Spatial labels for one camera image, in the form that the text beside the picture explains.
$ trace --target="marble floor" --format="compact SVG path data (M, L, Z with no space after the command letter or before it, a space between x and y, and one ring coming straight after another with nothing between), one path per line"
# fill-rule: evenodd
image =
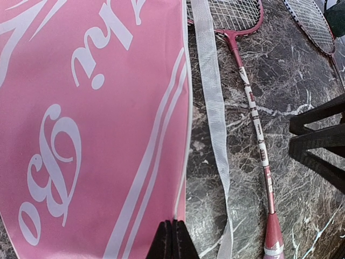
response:
M291 116L344 92L329 59L296 27L280 0L263 0L265 20L254 35L238 39L265 132L276 207L287 259L328 259L345 238L345 195L288 156ZM203 259L216 258L225 226L225 201L215 166L198 70L195 35L190 30L194 120L187 174L187 227ZM225 43L217 39L226 105L231 168L230 207L234 259L262 258L267 198L256 136L238 70ZM344 76L345 45L336 59ZM313 127L338 123L340 117ZM345 161L317 151L333 163ZM0 259L15 259L0 223Z

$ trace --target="white band on handle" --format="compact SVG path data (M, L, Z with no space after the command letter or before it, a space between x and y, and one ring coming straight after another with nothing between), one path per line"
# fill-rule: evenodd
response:
M213 20L208 0L192 0L191 6L212 148L223 184L226 202L227 223L217 259L231 259L233 228L228 203L230 175L226 149L227 133Z

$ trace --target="pink bag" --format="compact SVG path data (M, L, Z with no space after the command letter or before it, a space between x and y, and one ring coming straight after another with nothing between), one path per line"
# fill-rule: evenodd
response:
M1 1L0 211L19 258L145 258L184 219L184 5Z

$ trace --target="badminton racket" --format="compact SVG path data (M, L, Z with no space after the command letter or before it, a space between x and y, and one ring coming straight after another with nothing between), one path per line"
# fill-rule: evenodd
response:
M345 88L334 58L336 50L334 36L320 8L313 0L283 0L283 2L309 40L330 58L340 83Z
M260 123L254 95L236 42L237 37L250 35L259 29L264 19L263 6L260 0L209 0L209 6L213 18L215 33L224 37L238 65L241 79L244 82L244 90L249 102L252 120L256 129L268 198L264 259L284 259L284 244L282 241L278 217L274 209L271 170L268 162L263 129ZM188 23L192 24L193 14L190 0L187 0L187 15Z

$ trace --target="dark green object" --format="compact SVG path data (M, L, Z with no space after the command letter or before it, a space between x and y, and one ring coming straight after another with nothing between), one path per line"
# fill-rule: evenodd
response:
M345 0L338 2L325 11L325 18L334 37L345 35Z

